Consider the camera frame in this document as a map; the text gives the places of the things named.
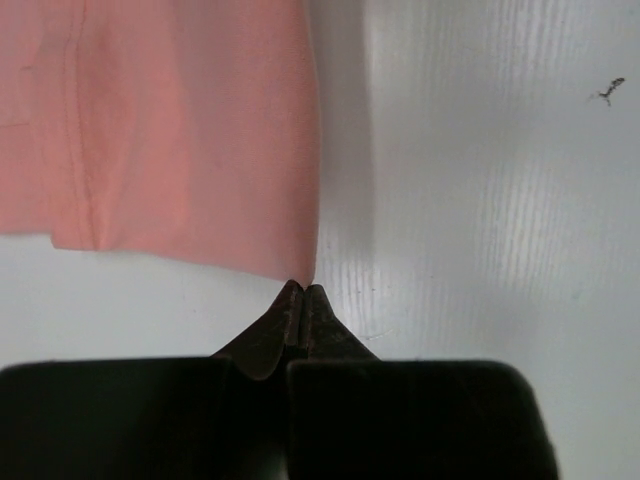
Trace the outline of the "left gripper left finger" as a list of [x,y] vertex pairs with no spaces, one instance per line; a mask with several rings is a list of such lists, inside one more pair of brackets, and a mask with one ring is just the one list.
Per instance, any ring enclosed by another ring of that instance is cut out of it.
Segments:
[[51,361],[1,373],[5,479],[220,479],[286,435],[284,356],[304,292],[209,357]]

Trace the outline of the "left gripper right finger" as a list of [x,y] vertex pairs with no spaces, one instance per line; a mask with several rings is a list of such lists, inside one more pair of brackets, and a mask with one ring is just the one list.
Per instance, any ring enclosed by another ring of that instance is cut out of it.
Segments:
[[534,391],[487,360],[383,361],[305,294],[308,356],[287,371],[293,479],[555,479]]

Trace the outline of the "pink t-shirt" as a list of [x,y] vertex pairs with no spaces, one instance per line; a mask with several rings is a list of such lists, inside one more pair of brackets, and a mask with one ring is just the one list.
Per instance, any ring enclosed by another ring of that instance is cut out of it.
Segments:
[[5,1],[1,230],[308,284],[320,122],[302,1]]

